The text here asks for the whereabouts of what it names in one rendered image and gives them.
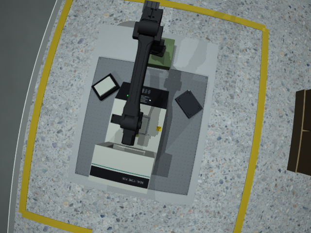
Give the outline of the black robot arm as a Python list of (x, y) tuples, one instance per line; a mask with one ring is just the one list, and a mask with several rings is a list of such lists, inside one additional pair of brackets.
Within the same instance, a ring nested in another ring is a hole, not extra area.
[[(112, 114), (110, 123), (119, 124), (123, 128), (122, 144), (133, 146), (137, 129), (141, 129), (140, 99), (145, 80), (150, 54), (163, 57), (166, 46), (161, 39), (163, 26), (161, 19), (163, 9), (145, 6), (140, 22), (135, 22), (132, 38), (138, 40), (133, 74), (128, 98), (122, 116)], [(160, 42), (161, 41), (161, 42)]]

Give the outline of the white thermal cycler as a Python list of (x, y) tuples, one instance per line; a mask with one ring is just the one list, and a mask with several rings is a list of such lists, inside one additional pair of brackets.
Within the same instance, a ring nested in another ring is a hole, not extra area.
[[(123, 82), (110, 116), (121, 116), (130, 83)], [(167, 110), (169, 91), (143, 86), (140, 112), (148, 118), (146, 133), (135, 138), (133, 146), (122, 144), (123, 128), (110, 123), (104, 143), (96, 144), (88, 180), (147, 194)]]

